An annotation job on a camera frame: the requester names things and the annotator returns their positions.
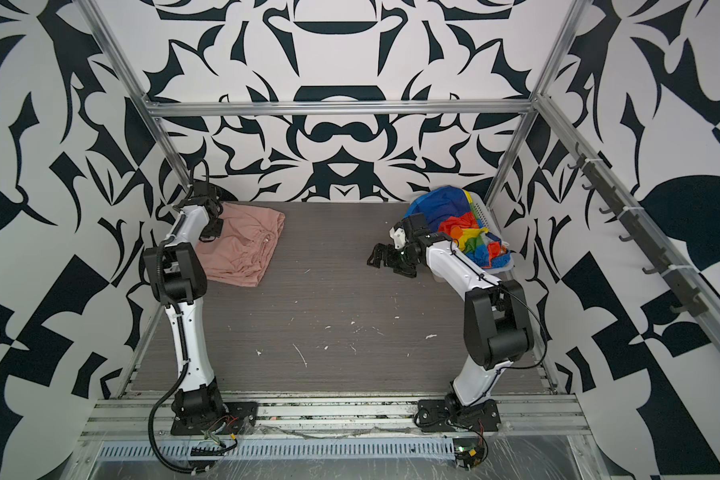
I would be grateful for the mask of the pink shorts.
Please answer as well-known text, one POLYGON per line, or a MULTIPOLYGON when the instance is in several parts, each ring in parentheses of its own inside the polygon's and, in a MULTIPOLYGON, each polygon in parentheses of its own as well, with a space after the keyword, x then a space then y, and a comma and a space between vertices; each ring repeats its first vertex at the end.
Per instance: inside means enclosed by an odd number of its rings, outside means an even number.
POLYGON ((221 235, 195 247, 210 281, 253 288, 262 281, 285 225, 284 213, 265 207, 224 203, 221 235))

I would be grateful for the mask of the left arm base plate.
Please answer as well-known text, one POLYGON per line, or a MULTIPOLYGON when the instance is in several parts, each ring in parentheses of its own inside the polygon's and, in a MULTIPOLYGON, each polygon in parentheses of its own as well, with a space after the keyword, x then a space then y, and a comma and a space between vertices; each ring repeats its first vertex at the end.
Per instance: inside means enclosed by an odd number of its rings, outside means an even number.
POLYGON ((214 434, 240 434, 256 425, 259 404, 254 401, 225 402, 220 411, 184 407, 175 415, 170 433, 173 436, 198 436, 211 431, 214 434))

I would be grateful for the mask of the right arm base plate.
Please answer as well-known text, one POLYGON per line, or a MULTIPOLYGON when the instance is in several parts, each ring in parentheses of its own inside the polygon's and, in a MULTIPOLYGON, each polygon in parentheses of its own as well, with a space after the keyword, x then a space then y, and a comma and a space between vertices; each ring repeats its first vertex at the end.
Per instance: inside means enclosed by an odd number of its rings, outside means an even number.
POLYGON ((495 401, 463 407, 450 397, 445 399, 421 399, 413 416, 414 425, 423 432, 454 432, 477 430, 498 432, 502 423, 495 401))

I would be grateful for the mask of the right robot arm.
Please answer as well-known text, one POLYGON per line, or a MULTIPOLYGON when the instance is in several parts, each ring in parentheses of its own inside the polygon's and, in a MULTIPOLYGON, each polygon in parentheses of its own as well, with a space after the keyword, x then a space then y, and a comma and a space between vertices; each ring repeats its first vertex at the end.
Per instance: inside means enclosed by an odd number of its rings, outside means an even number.
POLYGON ((516 281, 502 281, 475 264, 457 241, 432 232, 426 217, 403 218, 390 230, 391 241, 376 244, 371 267, 414 278, 419 266, 447 283, 463 300, 463 340, 467 359, 452 381, 446 402, 454 410, 485 403, 501 375, 535 345, 531 312, 516 281))

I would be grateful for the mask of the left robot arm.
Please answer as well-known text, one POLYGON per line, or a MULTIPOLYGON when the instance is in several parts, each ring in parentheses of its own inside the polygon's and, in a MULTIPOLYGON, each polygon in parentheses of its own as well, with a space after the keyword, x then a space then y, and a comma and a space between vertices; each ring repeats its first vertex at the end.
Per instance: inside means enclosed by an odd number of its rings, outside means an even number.
POLYGON ((214 185, 195 180, 178 204, 178 217, 155 247, 143 251, 153 296, 170 322, 178 366, 168 398, 186 429, 224 415, 216 375, 208 357, 202 319, 208 278, 196 247, 221 234, 223 207, 214 185))

